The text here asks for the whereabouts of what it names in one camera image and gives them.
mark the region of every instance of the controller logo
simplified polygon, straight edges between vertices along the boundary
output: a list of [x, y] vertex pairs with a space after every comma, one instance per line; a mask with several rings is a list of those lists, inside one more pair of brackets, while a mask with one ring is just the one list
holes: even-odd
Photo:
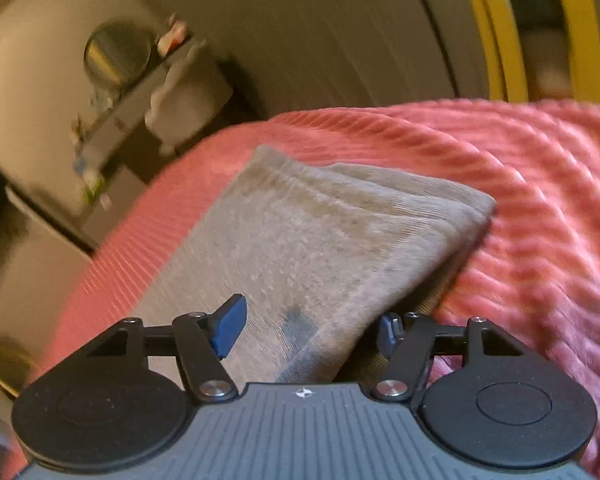
[[296, 395], [301, 399], [311, 397], [314, 393], [315, 392], [310, 390], [309, 388], [300, 388], [299, 390], [296, 390]]

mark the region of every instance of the ribbed controller grip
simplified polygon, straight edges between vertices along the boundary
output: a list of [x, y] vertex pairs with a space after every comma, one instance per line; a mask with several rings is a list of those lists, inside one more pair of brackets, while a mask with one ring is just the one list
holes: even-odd
[[[500, 480], [520, 471], [466, 463], [440, 449], [398, 404], [375, 402], [356, 384], [250, 384], [227, 404], [200, 409], [158, 456], [107, 480]], [[576, 463], [524, 473], [538, 480], [590, 480]], [[23, 480], [69, 480], [28, 466]], [[94, 480], [94, 475], [70, 475]]]

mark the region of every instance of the blue trigger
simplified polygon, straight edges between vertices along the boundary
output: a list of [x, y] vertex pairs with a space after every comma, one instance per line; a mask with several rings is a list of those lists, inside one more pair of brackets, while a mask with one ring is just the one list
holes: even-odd
[[247, 323], [247, 300], [241, 294], [232, 295], [208, 320], [209, 342], [218, 358], [224, 359]]
[[380, 318], [378, 334], [376, 336], [376, 347], [380, 355], [385, 359], [391, 357], [398, 343], [404, 337], [402, 320], [393, 312], [389, 312]]

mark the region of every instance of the wall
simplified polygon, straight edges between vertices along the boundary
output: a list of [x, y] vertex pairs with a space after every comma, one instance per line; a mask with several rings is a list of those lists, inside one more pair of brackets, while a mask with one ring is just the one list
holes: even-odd
[[82, 209], [72, 171], [71, 121], [90, 110], [82, 51], [116, 17], [159, 30], [142, 0], [0, 0], [0, 170], [47, 210]]
[[454, 95], [422, 0], [151, 1], [208, 40], [263, 117]]

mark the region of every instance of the black controller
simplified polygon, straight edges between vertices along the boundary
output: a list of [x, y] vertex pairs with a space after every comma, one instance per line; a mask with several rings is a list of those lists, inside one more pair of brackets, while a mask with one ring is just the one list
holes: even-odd
[[[389, 359], [359, 384], [248, 384], [220, 360], [247, 318], [235, 294], [170, 326], [123, 319], [29, 386], [13, 427], [23, 480], [589, 478], [596, 423], [578, 383], [487, 319], [383, 316]], [[462, 367], [427, 388], [435, 356]], [[185, 390], [148, 368], [174, 356]]]

